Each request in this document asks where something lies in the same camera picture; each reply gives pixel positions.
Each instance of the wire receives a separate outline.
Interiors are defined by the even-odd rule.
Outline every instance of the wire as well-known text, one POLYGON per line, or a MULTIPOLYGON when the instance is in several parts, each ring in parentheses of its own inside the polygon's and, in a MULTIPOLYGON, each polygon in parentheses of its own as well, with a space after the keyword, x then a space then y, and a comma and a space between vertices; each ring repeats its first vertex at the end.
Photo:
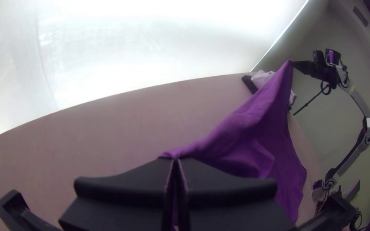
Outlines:
POLYGON ((357 230, 361 227, 362 225, 362 212, 359 211, 358 214, 356 215, 356 220, 358 220, 358 218, 361 217, 361 221, 359 222, 359 226, 356 228, 357 230))
POLYGON ((321 87, 321 91, 322 91, 322 93, 323 93, 324 95, 329 95, 329 94, 331 93, 332 87, 331 87, 331 85, 330 85, 329 83, 328 83, 325 87, 323 87, 323 81, 322 81, 322 82, 321 82, 320 87, 321 87), (324 92, 324 90, 325 90, 327 87, 329 87, 328 92, 324 92))
POLYGON ((322 88, 322 83, 323 82, 321 82, 321 91, 320 92, 318 92, 318 94, 316 94, 314 97, 312 97, 312 99, 310 99, 307 103, 305 103, 305 105, 303 105, 301 108, 299 108, 299 110, 297 110, 293 115, 296 115, 296 114, 298 114, 300 111, 302 111, 304 108, 306 108, 316 97, 318 97, 321 93, 323 93, 323 91, 327 88, 327 87, 329 87, 330 85, 329 85, 329 83, 324 87, 324 88, 322 88))
POLYGON ((348 87, 349 87, 350 82, 349 82, 349 77, 348 77, 347 67, 342 63, 342 60, 341 60, 341 59, 339 59, 339 62, 340 62, 340 64, 342 65, 342 69, 343 69, 343 70, 345 71, 345 73, 346 73, 346 79, 345 79, 344 83, 345 83, 345 84, 346 84, 346 83, 348 83, 348 85, 344 86, 344 85, 342 84, 342 80, 340 80, 340 81, 339 81, 339 84, 340 84, 343 88, 348 88, 348 87))

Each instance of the black cable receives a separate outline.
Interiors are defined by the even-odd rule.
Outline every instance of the black cable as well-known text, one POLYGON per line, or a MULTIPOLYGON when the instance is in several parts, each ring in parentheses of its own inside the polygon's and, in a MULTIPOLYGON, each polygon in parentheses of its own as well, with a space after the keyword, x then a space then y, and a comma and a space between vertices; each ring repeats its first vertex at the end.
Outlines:
POLYGON ((356 216, 357 216, 356 217, 356 220, 358 220, 358 218, 361 217, 361 221, 359 222, 359 226, 356 228, 358 230, 361 227, 361 225, 362 225, 362 212, 359 211, 356 216))
POLYGON ((293 115, 296 115, 296 114, 298 114, 300 111, 302 111, 304 108, 306 108, 308 105, 309 105, 309 103, 311 103, 316 97, 318 97, 321 93, 323 93, 324 95, 325 95, 325 93, 323 92, 327 87, 330 87, 330 85, 329 85, 329 83, 324 87, 324 88, 322 88, 322 83, 323 82, 321 82, 321 91, 320 92, 318 92, 318 94, 317 95, 315 95, 312 99, 310 99, 307 103, 305 103, 305 105, 303 105, 301 108, 299 108, 299 110, 297 110, 293 115))
POLYGON ((331 88, 331 85, 328 83, 325 87, 323 87, 323 81, 321 82, 321 85, 320 85, 320 87, 321 87, 321 91, 322 91, 322 93, 324 94, 324 95, 329 95, 330 93, 331 93, 331 90, 332 90, 332 88, 331 88))
POLYGON ((345 71, 345 73, 346 73, 346 79, 345 79, 345 81, 343 82, 344 84, 347 84, 348 83, 348 85, 346 85, 346 86, 344 86, 343 84, 342 84, 342 80, 341 81, 339 81, 339 84, 343 87, 343 88, 348 88, 349 87, 349 77, 348 77, 348 71, 347 71, 347 67, 342 63, 342 60, 341 59, 339 59, 339 62, 340 62, 340 64, 342 65, 342 69, 345 71))

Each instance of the purple cloth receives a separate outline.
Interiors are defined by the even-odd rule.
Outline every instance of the purple cloth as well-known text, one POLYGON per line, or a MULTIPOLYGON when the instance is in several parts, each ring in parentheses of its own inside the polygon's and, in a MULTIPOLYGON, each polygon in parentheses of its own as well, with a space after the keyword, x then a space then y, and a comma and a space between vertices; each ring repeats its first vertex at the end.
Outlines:
POLYGON ((306 170, 295 153, 288 131, 286 113, 293 74, 290 63, 286 61, 248 102, 206 137, 160 157, 193 157, 229 174, 275 178, 276 201, 291 220, 296 221, 306 170))

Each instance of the white cloth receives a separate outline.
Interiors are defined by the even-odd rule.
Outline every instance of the white cloth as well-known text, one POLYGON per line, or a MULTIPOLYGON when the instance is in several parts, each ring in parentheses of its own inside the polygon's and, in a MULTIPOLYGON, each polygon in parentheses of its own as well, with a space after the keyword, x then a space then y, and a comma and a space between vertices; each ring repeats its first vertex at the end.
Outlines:
MULTIPOLYGON (((275 75, 275 72, 264 72, 262 70, 259 70, 254 76, 252 76, 251 81, 254 83, 254 85, 260 89, 265 83, 272 78, 272 76, 275 75)), ((296 94, 291 90, 291 96, 289 97, 289 106, 292 106, 295 102, 296 94)))

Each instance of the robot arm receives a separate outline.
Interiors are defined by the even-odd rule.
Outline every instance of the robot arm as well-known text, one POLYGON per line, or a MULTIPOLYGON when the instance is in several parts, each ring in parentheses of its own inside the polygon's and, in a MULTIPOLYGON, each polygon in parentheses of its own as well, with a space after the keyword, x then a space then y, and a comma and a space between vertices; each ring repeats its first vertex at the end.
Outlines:
POLYGON ((348 77, 346 66, 340 60, 340 53, 326 49, 325 58, 319 50, 313 52, 312 61, 293 62, 293 66, 304 74, 313 78, 328 82, 330 89, 337 86, 349 94, 364 115, 362 129, 357 141, 351 151, 333 169, 330 169, 324 180, 317 181, 313 186, 313 199, 317 200, 323 196, 326 191, 333 188, 339 181, 339 178, 356 161, 359 155, 370 145, 370 110, 363 100, 362 96, 355 89, 355 85, 348 77))

